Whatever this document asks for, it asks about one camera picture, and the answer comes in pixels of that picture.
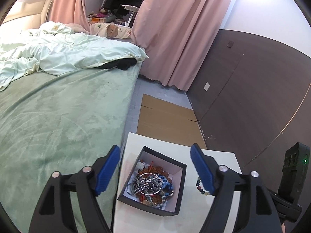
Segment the black jewelry box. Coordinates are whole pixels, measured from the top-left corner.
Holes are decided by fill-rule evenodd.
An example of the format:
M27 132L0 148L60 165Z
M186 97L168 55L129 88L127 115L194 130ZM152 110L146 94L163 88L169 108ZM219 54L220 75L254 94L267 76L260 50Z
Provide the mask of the black jewelry box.
M178 215L187 166L144 146L118 201L162 217Z

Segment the silver bangle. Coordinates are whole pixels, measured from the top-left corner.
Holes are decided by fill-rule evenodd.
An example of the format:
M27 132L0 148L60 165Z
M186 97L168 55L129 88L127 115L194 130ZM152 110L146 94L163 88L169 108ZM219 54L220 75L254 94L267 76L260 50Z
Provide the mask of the silver bangle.
M152 196L158 194L160 188L161 180L157 178L156 174L144 173L134 179L132 190L135 194Z

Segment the white crumpled duvet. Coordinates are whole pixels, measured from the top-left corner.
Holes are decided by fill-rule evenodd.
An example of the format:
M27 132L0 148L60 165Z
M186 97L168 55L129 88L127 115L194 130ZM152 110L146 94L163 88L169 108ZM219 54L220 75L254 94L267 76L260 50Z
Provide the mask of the white crumpled duvet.
M142 63L147 57L135 44L76 33L69 26L49 21L38 29L1 33L1 90L39 70L59 76L124 58Z

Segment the patterned pillow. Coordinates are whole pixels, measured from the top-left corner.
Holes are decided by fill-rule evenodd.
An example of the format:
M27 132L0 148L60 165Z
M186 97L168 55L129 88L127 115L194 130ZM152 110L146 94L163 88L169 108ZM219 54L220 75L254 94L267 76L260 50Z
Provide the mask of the patterned pillow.
M90 26L90 34L108 39L131 38L132 28L114 23L94 23Z

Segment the pink curtain right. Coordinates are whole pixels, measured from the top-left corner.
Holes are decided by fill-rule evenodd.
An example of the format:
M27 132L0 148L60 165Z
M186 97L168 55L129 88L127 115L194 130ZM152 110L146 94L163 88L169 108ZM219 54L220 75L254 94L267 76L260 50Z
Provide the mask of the pink curtain right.
M187 91L219 31L231 0L144 0L132 40L148 58L140 73Z

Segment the green bed blanket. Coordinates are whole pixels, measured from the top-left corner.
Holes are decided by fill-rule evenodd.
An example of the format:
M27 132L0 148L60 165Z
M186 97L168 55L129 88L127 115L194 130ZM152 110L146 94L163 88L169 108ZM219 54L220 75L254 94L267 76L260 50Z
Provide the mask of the green bed blanket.
M140 69L35 72L1 92L1 203L20 231L52 172L76 173L122 145Z

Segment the flat cardboard sheet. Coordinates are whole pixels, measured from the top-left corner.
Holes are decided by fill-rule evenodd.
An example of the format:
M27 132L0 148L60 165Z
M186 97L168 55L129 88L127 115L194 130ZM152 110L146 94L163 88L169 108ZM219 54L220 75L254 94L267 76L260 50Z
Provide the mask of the flat cardboard sheet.
M206 149L193 110L146 94L142 97L136 133L184 146L197 143Z

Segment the black garment on bed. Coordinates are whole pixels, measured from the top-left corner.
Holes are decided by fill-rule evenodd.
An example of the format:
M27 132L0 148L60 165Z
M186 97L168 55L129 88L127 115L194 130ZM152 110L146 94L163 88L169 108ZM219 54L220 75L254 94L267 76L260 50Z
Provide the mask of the black garment on bed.
M117 59L115 61L111 61L106 64L103 64L99 66L99 69L111 70L111 69L117 68L120 70L127 70L131 66L134 66L136 63L137 61L134 58L122 58L122 59Z

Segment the white wall socket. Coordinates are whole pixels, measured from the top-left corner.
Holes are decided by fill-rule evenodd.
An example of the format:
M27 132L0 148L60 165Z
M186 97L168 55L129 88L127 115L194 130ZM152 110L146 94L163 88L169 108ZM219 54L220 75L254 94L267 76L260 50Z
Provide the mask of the white wall socket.
M207 91L210 87L210 84L208 82L206 82L206 84L204 85L204 90Z

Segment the pink curtain left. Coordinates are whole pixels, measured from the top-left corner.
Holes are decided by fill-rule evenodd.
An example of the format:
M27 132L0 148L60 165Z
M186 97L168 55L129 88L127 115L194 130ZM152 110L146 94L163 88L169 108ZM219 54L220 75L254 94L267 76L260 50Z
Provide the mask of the pink curtain left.
M63 24L78 24L90 30L84 0L53 0L49 19Z

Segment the blue knotted cord ornament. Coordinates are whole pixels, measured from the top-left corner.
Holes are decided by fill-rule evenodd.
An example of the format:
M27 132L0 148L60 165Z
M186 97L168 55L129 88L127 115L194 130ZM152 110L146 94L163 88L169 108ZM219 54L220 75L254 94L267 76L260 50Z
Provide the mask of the blue knotted cord ornament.
M166 197L173 196L174 188L171 183L171 179L160 174L156 174L156 176L161 180L160 195Z

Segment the pink curtain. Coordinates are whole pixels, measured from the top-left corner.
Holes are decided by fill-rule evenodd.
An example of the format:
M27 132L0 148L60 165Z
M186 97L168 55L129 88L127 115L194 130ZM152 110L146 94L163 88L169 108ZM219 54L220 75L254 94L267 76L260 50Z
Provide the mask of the pink curtain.
M219 31L231 0L144 0L132 40L148 58L140 73L187 91Z
M63 24L78 24L90 30L84 0L53 0L49 19Z

